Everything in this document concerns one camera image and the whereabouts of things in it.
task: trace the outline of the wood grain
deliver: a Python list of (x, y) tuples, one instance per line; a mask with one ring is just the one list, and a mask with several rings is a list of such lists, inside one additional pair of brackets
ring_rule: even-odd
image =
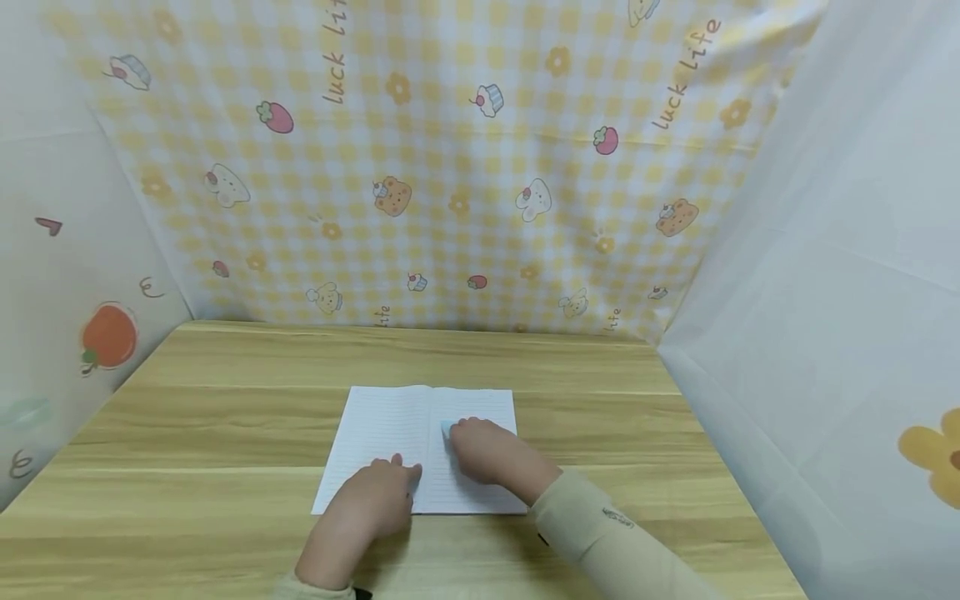
[[(412, 384), (513, 389), (525, 439), (728, 597), (804, 598), (644, 345), (218, 322), (171, 334), (0, 516), (4, 597), (269, 597), (349, 386)], [(516, 517), (418, 516), (356, 579), (401, 600), (594, 597)]]

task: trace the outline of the beige long-sleeve shirt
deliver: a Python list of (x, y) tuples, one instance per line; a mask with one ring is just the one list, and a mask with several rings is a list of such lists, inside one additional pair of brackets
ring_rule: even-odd
[[(609, 600), (714, 600), (696, 573), (611, 504), (582, 475), (565, 471), (530, 511), (540, 535), (557, 554), (580, 566)], [(352, 588), (312, 588), (291, 573), (276, 600), (355, 600)]]

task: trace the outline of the fabric wall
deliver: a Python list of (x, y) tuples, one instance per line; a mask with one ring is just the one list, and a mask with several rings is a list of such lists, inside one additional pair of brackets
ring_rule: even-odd
[(831, 3), (660, 345), (811, 600), (960, 590), (957, 56)]
[(198, 317), (660, 334), (822, 0), (61, 0)]
[(0, 5), (2, 510), (189, 313), (36, 8)]

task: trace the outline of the checkered fabric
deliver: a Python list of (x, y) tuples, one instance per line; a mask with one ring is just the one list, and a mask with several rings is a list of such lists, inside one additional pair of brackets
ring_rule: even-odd
[(194, 314), (656, 342), (825, 0), (60, 0)]

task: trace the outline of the notebook page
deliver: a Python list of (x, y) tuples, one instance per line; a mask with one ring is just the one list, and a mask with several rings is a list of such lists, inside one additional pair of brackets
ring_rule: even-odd
[[(311, 514), (319, 515), (353, 473), (399, 452), (404, 465), (426, 463), (430, 388), (352, 387)], [(417, 508), (423, 494), (414, 494)]]
[(430, 399), (429, 450), (420, 489), (423, 501), (415, 513), (452, 515), (523, 515), (526, 505), (499, 486), (467, 479), (447, 450), (441, 421), (464, 417), (489, 419), (516, 433), (514, 393), (510, 390), (436, 388)]

